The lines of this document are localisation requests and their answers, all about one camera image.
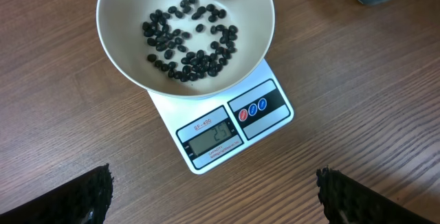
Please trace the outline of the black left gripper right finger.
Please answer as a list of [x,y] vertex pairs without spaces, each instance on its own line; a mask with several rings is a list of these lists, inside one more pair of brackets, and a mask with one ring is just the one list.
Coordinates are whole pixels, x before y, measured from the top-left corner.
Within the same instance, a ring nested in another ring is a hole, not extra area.
[[330,224],[431,224],[338,170],[316,171],[318,199]]

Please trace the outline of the black beans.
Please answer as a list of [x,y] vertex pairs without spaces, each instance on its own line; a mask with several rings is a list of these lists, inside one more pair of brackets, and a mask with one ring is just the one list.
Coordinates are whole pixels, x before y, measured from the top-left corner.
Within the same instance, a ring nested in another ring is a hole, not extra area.
[[146,61],[180,82],[217,76],[237,51],[239,29],[226,24],[226,16],[226,10],[199,0],[156,9],[141,26],[150,47]]

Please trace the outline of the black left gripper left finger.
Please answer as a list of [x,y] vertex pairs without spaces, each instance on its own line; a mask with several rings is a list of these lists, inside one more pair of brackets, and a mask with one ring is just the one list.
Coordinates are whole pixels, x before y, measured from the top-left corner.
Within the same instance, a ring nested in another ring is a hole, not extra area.
[[102,224],[113,197],[109,164],[98,166],[1,215],[1,223]]

